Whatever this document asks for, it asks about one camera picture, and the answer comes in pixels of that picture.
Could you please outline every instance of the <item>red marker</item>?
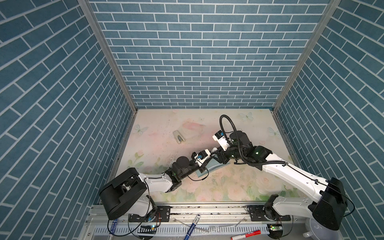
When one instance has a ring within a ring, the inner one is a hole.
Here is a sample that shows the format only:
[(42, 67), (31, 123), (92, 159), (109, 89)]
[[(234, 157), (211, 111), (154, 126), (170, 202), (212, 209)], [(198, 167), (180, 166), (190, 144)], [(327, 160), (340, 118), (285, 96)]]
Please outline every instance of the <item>red marker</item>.
[(242, 235), (237, 235), (237, 236), (231, 237), (231, 240), (237, 240), (237, 239), (242, 239), (242, 238), (246, 238), (246, 237), (252, 237), (252, 236), (255, 236), (255, 235), (259, 235), (261, 233), (262, 232), (260, 230), (257, 230), (257, 231), (251, 232), (251, 233), (246, 233), (246, 234), (242, 234)]

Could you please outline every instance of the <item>metal corner post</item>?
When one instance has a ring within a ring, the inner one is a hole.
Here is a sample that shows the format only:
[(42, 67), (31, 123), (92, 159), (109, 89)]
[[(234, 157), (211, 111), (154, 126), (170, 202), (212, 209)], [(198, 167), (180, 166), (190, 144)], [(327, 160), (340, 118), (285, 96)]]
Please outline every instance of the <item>metal corner post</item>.
[(321, 16), (319, 23), (316, 25), (311, 37), (309, 38), (303, 50), (303, 53), (300, 55), (299, 59), (297, 60), (297, 63), (293, 67), (292, 72), (287, 79), (287, 82), (285, 83), (283, 89), (281, 90), (280, 95), (278, 96), (276, 102), (273, 105), (274, 112), (276, 112), (279, 109), (285, 96), (288, 94), (289, 89), (292, 87), (293, 83), (295, 82), (297, 76), (299, 75), (301, 69), (303, 68), (305, 62), (307, 61), (309, 55), (311, 54), (312, 49), (315, 47), (317, 41), (319, 40), (321, 34), (323, 33), (325, 27), (327, 26), (329, 20), (331, 19), (340, 1), (341, 0), (329, 1), (327, 7), (324, 10), (323, 15)]
[(116, 77), (117, 82), (120, 85), (122, 92), (124, 93), (124, 96), (126, 97), (126, 99), (128, 101), (128, 104), (132, 108), (133, 113), (136, 113), (137, 112), (136, 105), (135, 105), (131, 95), (129, 94), (127, 85), (125, 84), (124, 78), (121, 75), (121, 72), (118, 68), (118, 65), (115, 61), (115, 58), (112, 55), (111, 49), (108, 46), (107, 40), (104, 37), (104, 34), (103, 34), (103, 32), (100, 28), (100, 25), (96, 19), (95, 13), (92, 10), (92, 6), (89, 3), (89, 0), (78, 0), (78, 2), (80, 4), (81, 10), (83, 11), (83, 13), (85, 15), (85, 18), (88, 20), (88, 23), (91, 26), (91, 29), (92, 29), (100, 47), (101, 47), (101, 50), (103, 51), (109, 65), (110, 65), (110, 67), (111, 67), (111, 69), (112, 69), (112, 71)]

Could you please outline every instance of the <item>black mounting plate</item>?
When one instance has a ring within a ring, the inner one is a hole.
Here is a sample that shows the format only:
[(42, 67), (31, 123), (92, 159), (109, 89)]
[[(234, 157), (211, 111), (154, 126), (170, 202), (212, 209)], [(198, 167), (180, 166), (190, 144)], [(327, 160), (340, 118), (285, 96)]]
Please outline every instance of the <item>black mounting plate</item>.
[[(170, 206), (157, 206), (157, 212), (160, 213), (162, 222), (169, 222)], [(143, 218), (144, 217), (140, 217), (136, 214), (130, 214), (129, 222), (141, 222)]]
[[(264, 208), (263, 205), (248, 205), (247, 206), (247, 212), (249, 213), (249, 215), (251, 217), (251, 221), (253, 221), (253, 222), (272, 221), (272, 220), (266, 218), (263, 208)], [(290, 221), (291, 216), (289, 216), (289, 215), (282, 216), (280, 218), (280, 220), (281, 221)]]

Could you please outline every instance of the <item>floral tabletop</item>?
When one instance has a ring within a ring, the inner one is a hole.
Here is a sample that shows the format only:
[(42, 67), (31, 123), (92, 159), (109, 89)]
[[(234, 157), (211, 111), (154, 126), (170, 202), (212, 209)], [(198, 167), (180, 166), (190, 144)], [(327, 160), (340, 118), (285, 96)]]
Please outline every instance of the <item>floral tabletop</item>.
[[(180, 156), (190, 158), (192, 152), (219, 146), (212, 136), (220, 130), (218, 120), (222, 114), (228, 115), (254, 146), (271, 149), (292, 163), (268, 109), (140, 109), (116, 175), (130, 167), (145, 174), (161, 174)], [(227, 132), (232, 131), (226, 119), (223, 126)], [(176, 130), (185, 142), (176, 142)], [(198, 179), (196, 173), (190, 177)], [(266, 201), (271, 194), (304, 197), (292, 185), (269, 173), (234, 164), (210, 172), (204, 181), (186, 178), (175, 191), (154, 192), (151, 196), (156, 202)]]

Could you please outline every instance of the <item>blue marker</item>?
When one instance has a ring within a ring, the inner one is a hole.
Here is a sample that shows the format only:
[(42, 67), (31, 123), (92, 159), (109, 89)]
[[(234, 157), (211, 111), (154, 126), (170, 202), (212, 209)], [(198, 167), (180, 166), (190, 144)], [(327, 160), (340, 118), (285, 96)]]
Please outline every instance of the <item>blue marker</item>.
[(197, 224), (197, 222), (200, 220), (200, 215), (198, 214), (196, 217), (195, 217), (195, 220), (193, 220), (192, 222), (192, 225), (191, 227), (189, 228), (188, 232), (187, 232), (187, 235), (185, 236), (184, 240), (188, 240), (189, 237), (191, 236), (193, 230), (195, 229), (195, 226)]

